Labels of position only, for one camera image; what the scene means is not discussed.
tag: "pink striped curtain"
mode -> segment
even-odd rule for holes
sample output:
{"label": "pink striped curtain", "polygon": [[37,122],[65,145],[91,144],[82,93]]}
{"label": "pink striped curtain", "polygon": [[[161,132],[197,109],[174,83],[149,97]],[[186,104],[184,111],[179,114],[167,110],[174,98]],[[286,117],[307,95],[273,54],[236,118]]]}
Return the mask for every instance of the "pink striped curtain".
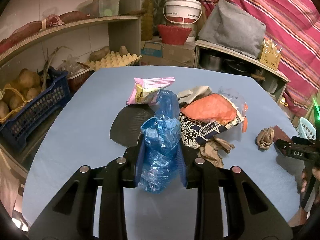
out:
{"label": "pink striped curtain", "polygon": [[[209,16],[219,0],[202,0]],[[283,47],[279,70],[291,82],[290,110],[304,116],[320,83],[320,14],[311,0],[229,0],[262,21],[266,36]]]}

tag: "grey cloth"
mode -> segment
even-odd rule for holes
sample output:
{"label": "grey cloth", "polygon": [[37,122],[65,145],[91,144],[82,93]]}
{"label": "grey cloth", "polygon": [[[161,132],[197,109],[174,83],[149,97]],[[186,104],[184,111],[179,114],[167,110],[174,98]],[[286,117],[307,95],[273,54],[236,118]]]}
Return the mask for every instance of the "grey cloth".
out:
{"label": "grey cloth", "polygon": [[178,93],[179,104],[191,104],[194,100],[204,98],[212,94],[212,90],[208,86],[200,86],[192,88],[191,90],[183,90]]}
{"label": "grey cloth", "polygon": [[199,38],[257,58],[266,26],[238,6],[219,0],[205,22]]}

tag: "pink snack package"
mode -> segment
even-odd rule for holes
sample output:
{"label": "pink snack package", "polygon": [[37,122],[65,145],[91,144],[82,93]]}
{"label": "pink snack package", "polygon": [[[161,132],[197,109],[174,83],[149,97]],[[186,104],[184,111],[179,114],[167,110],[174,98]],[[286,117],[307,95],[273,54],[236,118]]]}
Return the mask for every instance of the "pink snack package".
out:
{"label": "pink snack package", "polygon": [[160,89],[170,86],[174,77],[168,78],[134,78],[134,87],[127,105],[151,103]]}

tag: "shelf board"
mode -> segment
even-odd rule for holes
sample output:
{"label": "shelf board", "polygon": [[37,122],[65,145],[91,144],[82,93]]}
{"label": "shelf board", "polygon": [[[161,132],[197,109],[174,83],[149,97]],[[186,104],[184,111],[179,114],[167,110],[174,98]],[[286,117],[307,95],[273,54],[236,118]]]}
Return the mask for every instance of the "shelf board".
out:
{"label": "shelf board", "polygon": [[0,55],[0,68],[3,64],[8,62],[14,56],[18,55],[22,51],[30,48],[36,43],[41,41],[47,40],[53,36],[59,35],[61,33],[69,32],[72,30],[89,27],[93,25],[103,24],[103,23],[110,23],[110,22],[118,22],[118,21],[128,21],[133,19],[138,19],[138,16],[107,16],[95,19],[88,19],[88,20],[81,20],[72,23],[63,24],[60,26],[52,27],[48,30],[40,31],[23,41],[19,42],[18,44],[14,45],[12,48],[8,49],[6,52]]}
{"label": "shelf board", "polygon": [[251,58],[251,57],[248,57],[246,55],[243,55],[243,54],[241,54],[239,52],[236,52],[236,51],[234,51],[232,49],[228,49],[228,48],[222,47],[220,45],[213,44],[213,43],[210,43],[210,42],[207,42],[207,41],[202,41],[202,40],[196,41],[195,44],[196,44],[196,46],[200,46],[202,48],[213,49],[213,50],[217,50],[217,51],[232,55],[234,57],[238,57],[240,59],[248,61],[248,62],[250,62],[252,64],[255,64],[255,65],[257,65],[257,66],[259,66],[259,67],[261,67],[261,68],[273,73],[274,75],[282,78],[286,82],[290,82],[290,79],[287,78],[280,70],[273,70],[272,68],[269,68],[268,66],[260,63],[258,60],[254,59],[254,58]]}

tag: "bucket handle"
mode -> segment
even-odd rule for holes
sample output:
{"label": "bucket handle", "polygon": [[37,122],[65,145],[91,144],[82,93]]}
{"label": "bucket handle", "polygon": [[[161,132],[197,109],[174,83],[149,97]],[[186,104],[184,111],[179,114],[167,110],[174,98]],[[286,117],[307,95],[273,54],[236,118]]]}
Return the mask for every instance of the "bucket handle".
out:
{"label": "bucket handle", "polygon": [[196,23],[196,22],[200,19],[201,15],[202,15],[202,7],[201,7],[200,15],[199,15],[198,19],[196,19],[194,22],[192,22],[192,23],[174,22],[174,21],[170,21],[170,20],[165,16],[165,13],[164,13],[164,8],[165,8],[165,7],[166,7],[166,5],[164,5],[164,6],[163,6],[163,16],[165,17],[165,19],[166,19],[168,22],[171,22],[171,23],[174,23],[174,24],[185,24],[185,25],[191,25],[191,24]]}

